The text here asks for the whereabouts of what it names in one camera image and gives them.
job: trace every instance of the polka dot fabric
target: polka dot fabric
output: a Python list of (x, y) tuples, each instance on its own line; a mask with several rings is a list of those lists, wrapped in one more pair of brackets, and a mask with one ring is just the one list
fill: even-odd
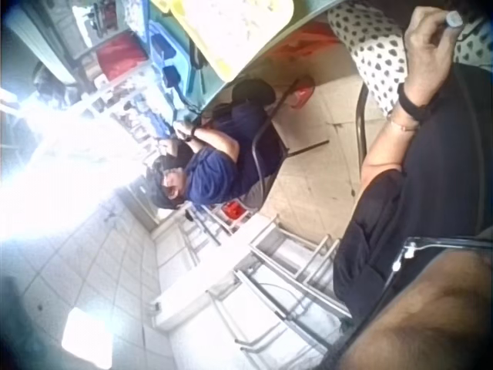
[[(330, 27), (346, 45), (361, 78), (387, 116), (397, 102), (397, 86), (407, 76), (402, 30), (383, 12), (366, 2), (343, 2), (330, 9), (327, 17)], [(485, 24), (488, 30), (480, 29), (475, 31), (477, 35), (474, 37), (470, 34), (463, 42), (458, 42), (454, 54), (456, 62), (491, 70), (491, 43), (488, 44), (491, 30), (489, 24)], [(467, 24), (459, 40), (474, 27)], [(466, 56), (465, 49), (481, 51), (473, 58), (471, 53)]]

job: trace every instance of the black watch strap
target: black watch strap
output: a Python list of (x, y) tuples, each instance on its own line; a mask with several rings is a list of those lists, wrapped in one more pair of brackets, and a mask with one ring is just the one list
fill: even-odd
[(401, 104), (402, 109), (411, 117), (421, 122), (426, 118), (428, 114), (427, 106), (416, 106), (404, 92), (404, 84), (400, 83), (397, 88), (397, 94), (399, 94), (399, 104)]
[(185, 142), (188, 143), (190, 141), (192, 141), (192, 139), (195, 137), (195, 130), (197, 130), (199, 127), (198, 126), (194, 126), (192, 127), (191, 131), (190, 131), (190, 135), (188, 135), (185, 139)]

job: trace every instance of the forearm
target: forearm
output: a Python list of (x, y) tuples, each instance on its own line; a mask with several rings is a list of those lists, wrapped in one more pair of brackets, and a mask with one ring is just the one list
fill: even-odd
[(202, 140), (204, 143), (211, 145), (211, 147), (225, 153), (233, 161), (238, 159), (238, 153), (240, 152), (240, 146), (238, 142), (232, 137), (221, 133), (214, 129), (202, 129), (195, 130), (195, 137)]
[(396, 103), (391, 117), (378, 134), (361, 167), (362, 190), (381, 172), (401, 170), (402, 161), (418, 123)]
[(194, 153), (197, 153), (199, 150), (203, 148), (203, 143), (197, 139), (191, 139), (190, 141), (186, 141), (186, 145), (188, 145)]

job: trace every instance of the red object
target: red object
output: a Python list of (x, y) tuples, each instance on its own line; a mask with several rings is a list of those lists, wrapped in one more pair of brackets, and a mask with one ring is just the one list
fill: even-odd
[(309, 56), (337, 43), (339, 39), (327, 23), (310, 22), (293, 32), (269, 54), (280, 58)]
[(237, 220), (246, 212), (243, 207), (235, 201), (224, 204), (221, 210), (223, 210), (224, 214), (231, 220)]
[(297, 101), (291, 106), (293, 109), (301, 109), (307, 104), (311, 96), (315, 92), (315, 81), (311, 76), (304, 76), (300, 78), (298, 87), (293, 93), (296, 96)]
[(129, 34), (124, 33), (108, 41), (97, 49), (96, 55), (102, 72), (108, 81), (114, 80), (123, 73), (147, 60), (147, 56), (139, 43)]

